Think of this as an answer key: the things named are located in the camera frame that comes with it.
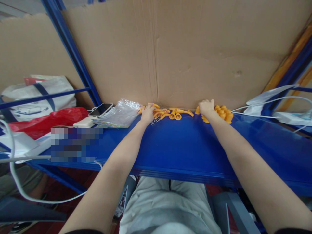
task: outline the pixelated blur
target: pixelated blur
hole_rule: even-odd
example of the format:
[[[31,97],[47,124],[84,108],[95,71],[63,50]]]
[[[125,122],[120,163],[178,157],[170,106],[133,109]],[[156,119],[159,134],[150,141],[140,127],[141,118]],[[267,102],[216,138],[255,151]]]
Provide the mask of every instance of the pixelated blur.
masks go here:
[[[90,155],[102,144],[103,128],[51,128],[51,162],[93,162]]]

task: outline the red plastic bag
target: red plastic bag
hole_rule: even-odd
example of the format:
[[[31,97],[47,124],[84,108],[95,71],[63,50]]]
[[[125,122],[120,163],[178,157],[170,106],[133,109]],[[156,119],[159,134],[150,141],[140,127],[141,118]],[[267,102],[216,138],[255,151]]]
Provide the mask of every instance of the red plastic bag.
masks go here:
[[[58,125],[72,126],[88,116],[88,111],[83,107],[65,108],[55,111],[47,116],[33,119],[31,121],[9,123],[13,132],[25,132],[36,140],[51,132],[51,128]]]

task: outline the hand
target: hand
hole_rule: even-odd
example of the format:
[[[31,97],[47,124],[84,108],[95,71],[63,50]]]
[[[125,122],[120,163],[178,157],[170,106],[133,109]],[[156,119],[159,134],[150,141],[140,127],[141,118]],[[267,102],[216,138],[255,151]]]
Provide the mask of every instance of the hand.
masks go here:
[[[208,120],[209,117],[212,114],[216,114],[215,112],[215,105],[214,105],[215,101],[213,99],[211,99],[211,101],[207,100],[203,100],[202,102],[200,102],[199,105],[199,111],[202,115],[204,115]]]
[[[151,104],[147,105],[147,107],[145,108],[142,108],[141,122],[144,123],[146,126],[154,120],[153,110],[155,108],[156,107],[152,106]]]

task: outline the black sleeve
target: black sleeve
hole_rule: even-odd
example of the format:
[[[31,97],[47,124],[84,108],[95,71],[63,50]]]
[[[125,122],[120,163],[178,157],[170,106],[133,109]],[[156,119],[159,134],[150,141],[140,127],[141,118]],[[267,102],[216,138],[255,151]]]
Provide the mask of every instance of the black sleeve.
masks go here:
[[[278,230],[275,234],[312,234],[312,231],[297,229],[297,228],[283,228]]]
[[[82,230],[75,230],[71,232],[67,232],[66,234],[104,234],[103,232],[91,230],[91,229],[82,229]]]

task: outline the blue stripe on bag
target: blue stripe on bag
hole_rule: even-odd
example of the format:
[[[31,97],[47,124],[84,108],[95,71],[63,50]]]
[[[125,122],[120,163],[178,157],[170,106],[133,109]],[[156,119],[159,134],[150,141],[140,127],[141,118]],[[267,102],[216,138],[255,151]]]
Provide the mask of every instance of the blue stripe on bag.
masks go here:
[[[44,95],[48,95],[49,93],[45,90],[45,88],[41,84],[34,84],[34,86],[38,89],[38,91]],[[55,104],[52,98],[47,99],[48,103],[50,104],[53,111],[55,111]]]
[[[3,95],[0,96],[0,103],[4,103],[2,100]],[[17,119],[14,117],[12,112],[10,111],[10,108],[5,108],[1,110],[1,114],[4,116],[7,122],[12,123],[12,122],[18,122]]]

